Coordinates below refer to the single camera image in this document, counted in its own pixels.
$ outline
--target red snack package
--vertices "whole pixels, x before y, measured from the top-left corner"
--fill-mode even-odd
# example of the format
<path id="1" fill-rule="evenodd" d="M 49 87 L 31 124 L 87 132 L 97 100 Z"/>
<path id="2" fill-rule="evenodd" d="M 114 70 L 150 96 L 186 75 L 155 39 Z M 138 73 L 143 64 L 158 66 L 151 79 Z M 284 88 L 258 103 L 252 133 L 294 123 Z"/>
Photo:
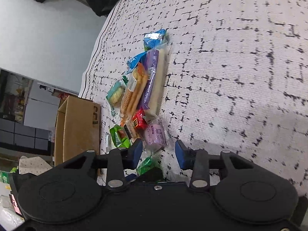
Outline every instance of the red snack package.
<path id="1" fill-rule="evenodd" d="M 147 128 L 147 122 L 145 120 L 145 113 L 143 108 L 139 109 L 131 120 L 136 130 L 145 130 Z"/>

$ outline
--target red item on shelf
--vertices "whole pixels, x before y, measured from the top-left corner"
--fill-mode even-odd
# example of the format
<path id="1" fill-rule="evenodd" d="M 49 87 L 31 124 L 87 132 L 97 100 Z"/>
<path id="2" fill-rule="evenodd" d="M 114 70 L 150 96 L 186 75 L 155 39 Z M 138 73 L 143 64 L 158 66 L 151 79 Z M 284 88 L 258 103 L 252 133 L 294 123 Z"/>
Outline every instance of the red item on shelf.
<path id="1" fill-rule="evenodd" d="M 147 121 L 145 120 L 143 108 L 139 109 L 131 120 L 136 130 L 145 130 L 147 128 Z"/>

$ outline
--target orange bread package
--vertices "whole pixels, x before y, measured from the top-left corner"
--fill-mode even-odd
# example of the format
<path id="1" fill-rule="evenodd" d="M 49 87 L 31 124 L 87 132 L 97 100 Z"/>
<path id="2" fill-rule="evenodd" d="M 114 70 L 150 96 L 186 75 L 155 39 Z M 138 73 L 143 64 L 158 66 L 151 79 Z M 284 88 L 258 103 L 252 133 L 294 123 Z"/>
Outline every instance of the orange bread package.
<path id="1" fill-rule="evenodd" d="M 121 126 L 124 126 L 124 124 L 135 114 L 142 92 L 147 85 L 147 79 L 147 72 L 145 71 L 142 63 L 138 62 L 128 80 L 121 102 Z"/>

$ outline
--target tablecloth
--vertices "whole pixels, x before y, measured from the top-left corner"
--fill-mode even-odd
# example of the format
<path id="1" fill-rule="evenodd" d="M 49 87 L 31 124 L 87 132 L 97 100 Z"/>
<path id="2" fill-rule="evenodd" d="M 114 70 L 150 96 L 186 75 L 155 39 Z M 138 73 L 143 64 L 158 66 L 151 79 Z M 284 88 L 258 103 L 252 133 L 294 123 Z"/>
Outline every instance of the tablecloth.
<path id="1" fill-rule="evenodd" d="M 166 28 L 165 178 L 190 179 L 174 154 L 181 139 L 210 154 L 229 149 L 288 179 L 302 195 L 308 188 L 307 21 L 307 0 L 120 0 L 96 40 L 80 96 L 102 105 L 103 139 L 119 123 L 108 90 L 126 61 L 143 51 L 144 34 Z M 217 174 L 211 171 L 211 184 Z"/>

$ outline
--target white panel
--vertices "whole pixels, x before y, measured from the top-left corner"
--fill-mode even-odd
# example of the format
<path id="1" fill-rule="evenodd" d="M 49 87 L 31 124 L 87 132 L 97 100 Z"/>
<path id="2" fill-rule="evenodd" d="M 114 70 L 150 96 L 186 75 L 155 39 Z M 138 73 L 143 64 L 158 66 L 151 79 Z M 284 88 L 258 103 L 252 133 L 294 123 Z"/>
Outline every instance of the white panel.
<path id="1" fill-rule="evenodd" d="M 76 0 L 0 0 L 0 67 L 79 92 L 106 17 Z"/>
<path id="2" fill-rule="evenodd" d="M 40 89 L 39 87 L 40 85 L 34 81 L 29 93 L 29 98 L 59 106 L 60 98 L 52 96 L 51 92 Z"/>
<path id="3" fill-rule="evenodd" d="M 55 126 L 58 106 L 29 99 L 26 106 L 24 125 L 49 130 Z"/>

